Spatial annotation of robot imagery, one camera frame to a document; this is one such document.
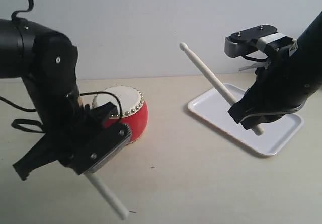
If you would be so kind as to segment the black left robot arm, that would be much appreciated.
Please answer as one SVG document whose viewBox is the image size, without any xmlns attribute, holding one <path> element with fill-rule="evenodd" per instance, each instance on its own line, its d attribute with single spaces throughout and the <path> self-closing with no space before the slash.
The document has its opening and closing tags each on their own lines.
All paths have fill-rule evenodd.
<svg viewBox="0 0 322 224">
<path fill-rule="evenodd" d="M 42 138 L 13 167 L 22 180 L 58 161 L 94 173 L 129 142 L 121 103 L 91 108 L 76 82 L 77 47 L 64 34 L 25 19 L 1 20 L 1 78 L 21 78 L 38 113 Z M 112 115 L 119 119 L 104 126 Z"/>
</svg>

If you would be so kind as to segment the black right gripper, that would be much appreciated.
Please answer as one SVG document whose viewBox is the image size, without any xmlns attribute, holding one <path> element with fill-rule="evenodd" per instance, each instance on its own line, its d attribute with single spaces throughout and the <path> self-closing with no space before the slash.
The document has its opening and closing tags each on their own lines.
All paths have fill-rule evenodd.
<svg viewBox="0 0 322 224">
<path fill-rule="evenodd" d="M 255 82 L 247 93 L 228 110 L 229 115 L 244 129 L 249 130 L 262 123 L 272 123 L 286 114 L 286 84 L 272 80 Z"/>
</svg>

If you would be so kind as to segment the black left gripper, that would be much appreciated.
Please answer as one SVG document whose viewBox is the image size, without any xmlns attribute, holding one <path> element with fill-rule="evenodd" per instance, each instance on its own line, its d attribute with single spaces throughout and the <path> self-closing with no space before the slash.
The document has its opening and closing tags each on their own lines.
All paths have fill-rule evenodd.
<svg viewBox="0 0 322 224">
<path fill-rule="evenodd" d="M 127 123 L 102 128 L 82 104 L 79 91 L 70 95 L 44 94 L 39 98 L 39 116 L 46 134 L 13 167 L 22 181 L 46 164 L 58 161 L 76 174 L 94 173 L 130 141 Z"/>
</svg>

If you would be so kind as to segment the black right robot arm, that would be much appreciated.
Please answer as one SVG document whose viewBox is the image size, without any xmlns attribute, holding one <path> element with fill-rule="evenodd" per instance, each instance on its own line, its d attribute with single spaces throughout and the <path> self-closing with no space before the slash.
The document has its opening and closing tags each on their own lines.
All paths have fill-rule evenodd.
<svg viewBox="0 0 322 224">
<path fill-rule="evenodd" d="M 225 38 L 225 54 L 255 62 L 256 80 L 228 110 L 244 129 L 299 111 L 321 88 L 321 15 L 297 38 L 258 25 Z"/>
</svg>

